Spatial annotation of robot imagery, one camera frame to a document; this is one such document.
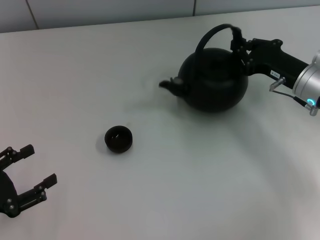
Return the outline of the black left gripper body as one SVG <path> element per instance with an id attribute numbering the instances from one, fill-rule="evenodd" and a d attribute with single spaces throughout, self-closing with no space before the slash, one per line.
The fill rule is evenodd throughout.
<path id="1" fill-rule="evenodd" d="M 20 214 L 17 191 L 4 171 L 0 172 L 0 212 L 9 218 Z"/>

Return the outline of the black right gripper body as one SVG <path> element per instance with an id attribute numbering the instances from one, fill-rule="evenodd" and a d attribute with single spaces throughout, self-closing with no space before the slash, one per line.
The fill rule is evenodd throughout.
<path id="1" fill-rule="evenodd" d="M 308 64 L 282 51 L 282 41 L 272 42 L 275 45 L 274 50 L 259 49 L 249 53 L 250 75 L 263 74 L 274 80 L 284 77 L 284 85 L 292 88 Z"/>

